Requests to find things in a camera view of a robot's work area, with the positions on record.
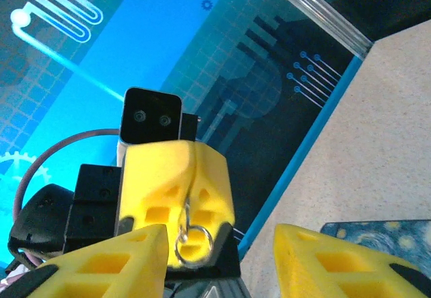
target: gear graphic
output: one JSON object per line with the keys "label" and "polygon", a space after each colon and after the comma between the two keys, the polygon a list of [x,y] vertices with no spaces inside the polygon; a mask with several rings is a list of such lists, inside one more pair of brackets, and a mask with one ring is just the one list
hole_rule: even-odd
{"label": "gear graphic", "polygon": [[[6,184],[10,185],[17,184],[21,181],[22,176],[25,174],[28,167],[22,168],[22,162],[26,162],[27,164],[32,164],[36,160],[36,156],[30,157],[28,153],[24,153],[21,155],[18,151],[15,151],[15,153],[12,155],[9,152],[5,153],[4,156],[0,157],[0,163],[6,162],[6,161],[12,161],[12,167],[11,167],[11,174],[3,175],[0,174],[0,182],[6,182]],[[48,168],[45,168],[41,166],[37,172],[34,174],[33,178],[36,179],[39,177],[41,180],[43,180],[43,186],[47,185],[49,183],[49,180],[51,178],[50,175],[48,175]]]}
{"label": "gear graphic", "polygon": [[209,11],[213,8],[213,3],[211,2],[211,0],[203,0],[202,1],[202,9]]}

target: grid pattern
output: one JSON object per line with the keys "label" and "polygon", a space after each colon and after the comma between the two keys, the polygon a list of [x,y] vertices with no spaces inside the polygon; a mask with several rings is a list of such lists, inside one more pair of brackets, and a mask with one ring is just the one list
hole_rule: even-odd
{"label": "grid pattern", "polygon": [[296,13],[300,12],[286,0],[219,0],[167,78],[163,90],[179,95],[185,111],[196,112],[219,76],[244,77],[252,69],[254,60],[236,48],[238,43],[267,57],[265,50],[244,35],[249,28],[254,28],[270,44],[275,42],[253,23],[257,15],[276,26],[277,14]]}
{"label": "grid pattern", "polygon": [[[6,151],[19,151],[25,145],[72,72],[12,33],[9,14],[13,9],[24,6],[27,0],[1,1],[0,155],[3,155]],[[102,6],[104,21],[90,26],[92,39],[85,44],[66,37],[36,16],[32,17],[26,31],[64,57],[79,63],[122,0],[89,1]]]}

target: speckled surface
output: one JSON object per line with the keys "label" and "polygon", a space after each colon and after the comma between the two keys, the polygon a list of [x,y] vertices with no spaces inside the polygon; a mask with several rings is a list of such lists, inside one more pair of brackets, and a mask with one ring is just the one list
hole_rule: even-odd
{"label": "speckled surface", "polygon": [[378,41],[241,264],[252,297],[279,297],[278,223],[431,217],[431,21]]}

